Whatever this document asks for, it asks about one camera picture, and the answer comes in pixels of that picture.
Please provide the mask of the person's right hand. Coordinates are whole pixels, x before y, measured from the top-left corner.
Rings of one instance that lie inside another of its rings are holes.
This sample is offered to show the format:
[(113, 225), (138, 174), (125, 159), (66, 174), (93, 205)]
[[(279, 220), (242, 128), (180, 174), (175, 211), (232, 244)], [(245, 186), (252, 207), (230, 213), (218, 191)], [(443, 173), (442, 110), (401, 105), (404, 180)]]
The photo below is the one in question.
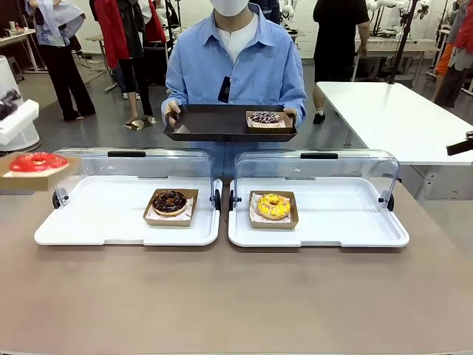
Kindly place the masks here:
[(167, 100), (163, 103), (162, 107), (163, 122), (173, 128), (179, 122), (180, 118), (180, 106), (175, 100)]

